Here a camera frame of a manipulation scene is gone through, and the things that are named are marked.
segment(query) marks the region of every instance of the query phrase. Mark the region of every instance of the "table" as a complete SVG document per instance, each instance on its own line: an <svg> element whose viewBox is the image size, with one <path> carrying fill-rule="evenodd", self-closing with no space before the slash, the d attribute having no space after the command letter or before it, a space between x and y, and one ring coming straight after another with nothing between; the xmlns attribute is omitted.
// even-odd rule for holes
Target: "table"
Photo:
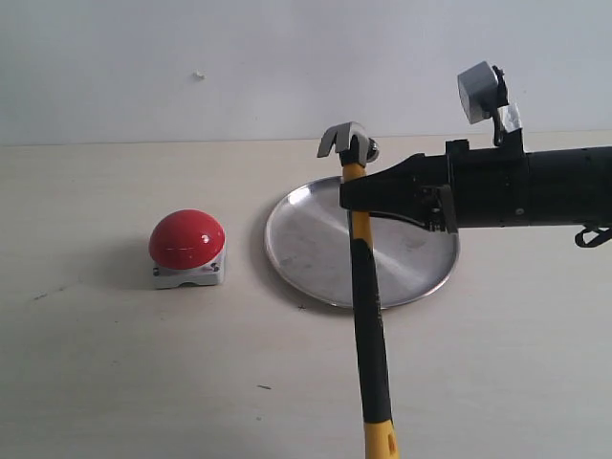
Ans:
<svg viewBox="0 0 612 459"><path fill-rule="evenodd" d="M380 139L372 169L456 138ZM285 286L262 249L282 195L339 173L316 150L0 149L0 458L362 457L352 318ZM148 236L180 208L225 226L225 284L152 289ZM577 231L462 230L448 284L384 314L403 457L612 456L612 245L578 249Z"/></svg>

